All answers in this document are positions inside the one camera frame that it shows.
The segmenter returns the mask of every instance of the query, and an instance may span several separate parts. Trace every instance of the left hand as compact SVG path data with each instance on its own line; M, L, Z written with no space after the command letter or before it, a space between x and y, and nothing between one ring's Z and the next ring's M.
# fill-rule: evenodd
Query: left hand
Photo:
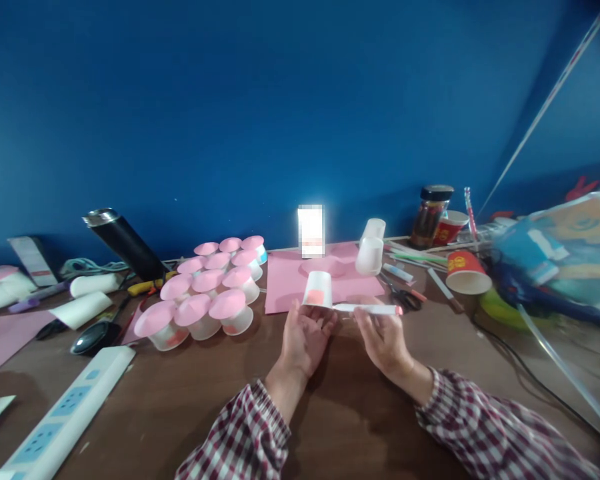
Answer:
M287 316L278 362L290 371L302 372L309 380L322 360L337 322L335 311L300 305L294 300Z

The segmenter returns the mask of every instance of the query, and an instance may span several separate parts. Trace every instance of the blue wall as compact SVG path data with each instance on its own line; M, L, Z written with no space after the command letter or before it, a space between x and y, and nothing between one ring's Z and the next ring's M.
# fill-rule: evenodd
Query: blue wall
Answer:
M587 184L600 180L600 32L485 211L528 213L554 206L581 175Z
M547 56L599 8L0 0L0 263L14 235L113 259L80 220L104 206L171 258L252 233L296 245L299 203L326 204L330 241L371 216L408 233L426 183L480 205L562 68Z

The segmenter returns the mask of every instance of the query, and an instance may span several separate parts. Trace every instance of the wooden table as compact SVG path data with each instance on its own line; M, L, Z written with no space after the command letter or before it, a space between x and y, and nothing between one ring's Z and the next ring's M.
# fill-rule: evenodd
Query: wooden table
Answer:
M425 308L404 317L407 346L418 360L450 368L486 391L539 412L587 458L600 465L600 439L532 383L509 358L456 315L424 270L410 269ZM265 276L258 282L266 286ZM115 294L120 302L123 293ZM197 343L189 338L160 353L148 341L136 347L132 368L80 438L58 479L170 479L204 440L219 410L247 382L266 375L280 352L285 314L264 316L262 294L255 318L238 336L222 333ZM47 308L63 302L52 299ZM132 301L123 318L137 302ZM473 303L465 302L467 312ZM600 428L595 414L548 360L530 334L517 333L484 314L481 324L514 344L543 381ZM577 342L562 334L554 347L576 359L574 371L600 400L600 332L584 329ZM88 364L69 354L68 331L28 344L0 368L0 397L17 395L0 418L0 467ZM582 348L584 345L593 351ZM408 398L367 358L353 321L345 321L312 378L291 424L293 436L283 477L464 478L454 456L415 419Z

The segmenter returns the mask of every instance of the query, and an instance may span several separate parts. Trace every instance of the black thermos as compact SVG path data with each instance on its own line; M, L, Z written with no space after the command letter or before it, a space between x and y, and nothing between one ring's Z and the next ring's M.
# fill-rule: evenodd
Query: black thermos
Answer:
M156 254L114 209L90 211L87 226L143 281L161 279L167 270Z

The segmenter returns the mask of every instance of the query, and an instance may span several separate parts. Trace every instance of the hand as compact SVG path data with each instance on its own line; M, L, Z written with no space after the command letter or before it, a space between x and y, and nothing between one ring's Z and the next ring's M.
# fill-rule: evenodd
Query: hand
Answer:
M383 304L377 298L366 296L356 297L354 301L363 305ZM356 308L353 317L373 364L418 404L426 405L433 393L433 374L407 350L400 317L374 315L374 320L362 308Z
M300 306L294 300L287 315L282 352L265 379L265 388L287 425L327 348L338 322L336 312Z

